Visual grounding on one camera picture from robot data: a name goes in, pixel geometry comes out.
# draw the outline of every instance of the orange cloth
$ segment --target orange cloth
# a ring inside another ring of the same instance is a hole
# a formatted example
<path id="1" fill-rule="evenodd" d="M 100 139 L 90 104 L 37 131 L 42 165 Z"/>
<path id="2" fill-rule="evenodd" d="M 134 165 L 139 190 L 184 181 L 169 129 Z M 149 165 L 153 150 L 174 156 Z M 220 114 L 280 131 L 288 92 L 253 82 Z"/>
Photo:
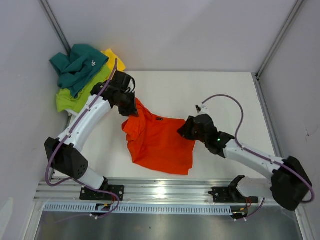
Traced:
<path id="1" fill-rule="evenodd" d="M 122 124 L 132 161 L 151 170 L 188 175 L 195 141 L 177 133 L 186 121 L 154 115 L 137 98 L 136 107 L 139 117 L 130 116 Z"/>

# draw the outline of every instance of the black mounting plate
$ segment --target black mounting plate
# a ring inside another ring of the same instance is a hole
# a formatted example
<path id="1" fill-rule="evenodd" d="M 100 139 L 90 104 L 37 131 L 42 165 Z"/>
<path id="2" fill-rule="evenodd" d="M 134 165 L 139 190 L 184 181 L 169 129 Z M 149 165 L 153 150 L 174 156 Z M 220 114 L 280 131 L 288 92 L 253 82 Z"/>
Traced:
<path id="1" fill-rule="evenodd" d="M 245 204 L 246 197 L 240 196 L 235 201 L 232 196 L 230 195 L 229 188 L 227 186 L 214 186 L 212 191 L 209 191 L 208 194 L 213 196 L 213 202 L 215 203 L 222 203 L 222 204 L 232 204 L 232 203 L 239 203 Z M 259 199 L 256 196 L 248 197 L 253 204 L 257 204 Z"/>
<path id="2" fill-rule="evenodd" d="M 124 185 L 109 185 L 107 190 L 115 195 L 117 195 L 120 201 L 123 201 L 125 194 Z M 90 200 L 90 201 L 112 201 L 113 198 L 110 194 L 104 194 L 96 191 L 92 191 L 86 187 L 81 188 L 80 200 Z"/>

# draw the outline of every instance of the yellow cloth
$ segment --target yellow cloth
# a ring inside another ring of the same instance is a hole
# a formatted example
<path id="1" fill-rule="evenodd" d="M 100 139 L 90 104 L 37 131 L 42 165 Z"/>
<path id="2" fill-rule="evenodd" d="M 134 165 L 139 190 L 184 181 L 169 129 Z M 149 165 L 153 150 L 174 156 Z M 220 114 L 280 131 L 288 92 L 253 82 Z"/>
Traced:
<path id="1" fill-rule="evenodd" d="M 68 88 L 60 89 L 60 91 L 57 93 L 56 107 L 58 112 L 68 109 L 76 113 L 80 113 L 82 108 L 87 103 L 92 88 L 97 83 L 102 83 L 109 78 L 111 71 L 114 69 L 116 58 L 118 59 L 116 66 L 117 70 L 123 72 L 126 69 L 125 64 L 117 55 L 112 52 L 110 48 L 102 51 L 102 53 L 109 57 L 108 62 L 101 68 L 100 72 L 91 80 L 91 82 L 89 82 L 88 85 L 86 85 L 83 90 L 79 92 L 77 98 L 73 98 L 71 96 L 71 92 Z"/>

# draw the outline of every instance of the teal cloth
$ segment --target teal cloth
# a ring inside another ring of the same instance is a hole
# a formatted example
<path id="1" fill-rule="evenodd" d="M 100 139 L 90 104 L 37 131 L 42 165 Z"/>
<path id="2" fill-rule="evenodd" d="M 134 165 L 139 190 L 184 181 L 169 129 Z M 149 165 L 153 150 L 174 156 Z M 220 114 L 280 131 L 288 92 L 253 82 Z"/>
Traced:
<path id="1" fill-rule="evenodd" d="M 69 89 L 72 97 L 91 81 L 91 79 L 107 63 L 108 57 L 87 44 L 75 44 L 70 56 L 58 53 L 50 59 L 50 63 L 59 75 L 58 87 Z"/>

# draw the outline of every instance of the pile of clothes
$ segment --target pile of clothes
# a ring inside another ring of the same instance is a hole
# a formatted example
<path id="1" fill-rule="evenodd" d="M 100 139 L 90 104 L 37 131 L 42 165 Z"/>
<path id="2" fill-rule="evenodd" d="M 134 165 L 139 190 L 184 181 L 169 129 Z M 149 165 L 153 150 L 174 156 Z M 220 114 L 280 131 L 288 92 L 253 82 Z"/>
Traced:
<path id="1" fill-rule="evenodd" d="M 117 70 L 123 72 L 126 66 L 111 49 L 100 52 L 87 44 L 75 44 L 69 56 L 58 53 L 51 58 L 61 88 L 56 95 L 58 112 L 77 116 L 93 87 L 109 78 L 116 59 Z M 139 99 L 136 107 L 139 116 L 130 116 L 122 124 L 132 162 L 155 171 L 188 175 L 195 141 L 177 133 L 186 121 L 154 115 Z"/>

